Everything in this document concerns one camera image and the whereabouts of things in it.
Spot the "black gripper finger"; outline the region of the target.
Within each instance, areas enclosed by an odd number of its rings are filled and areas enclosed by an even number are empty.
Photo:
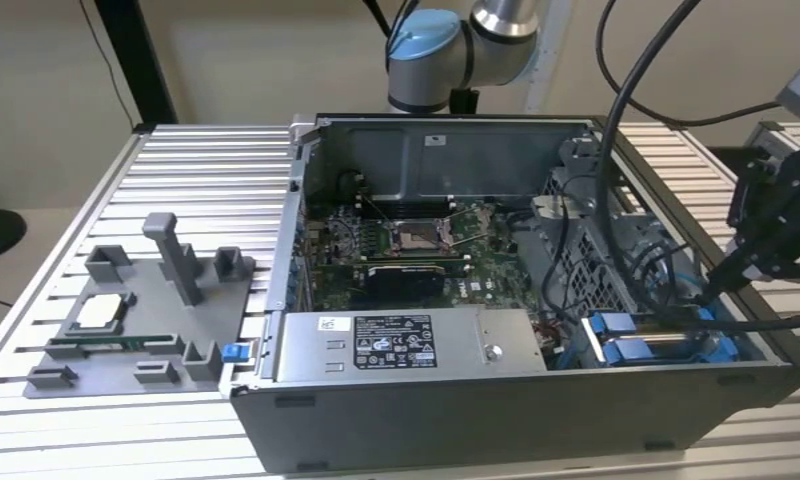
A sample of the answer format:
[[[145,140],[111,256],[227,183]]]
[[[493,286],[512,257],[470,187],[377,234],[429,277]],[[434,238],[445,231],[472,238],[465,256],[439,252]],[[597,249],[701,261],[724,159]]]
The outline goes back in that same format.
[[[744,259],[741,247],[750,248],[757,258],[766,253],[774,253],[782,248],[786,240],[784,228],[740,228],[726,245],[726,255],[721,262],[706,274],[706,284],[694,301],[700,306],[706,306],[722,293],[733,293],[744,288],[752,281],[741,277]]]
[[[766,253],[757,258],[750,248],[741,247],[744,269],[741,277],[748,281],[800,281],[800,248],[781,249],[774,253]]]

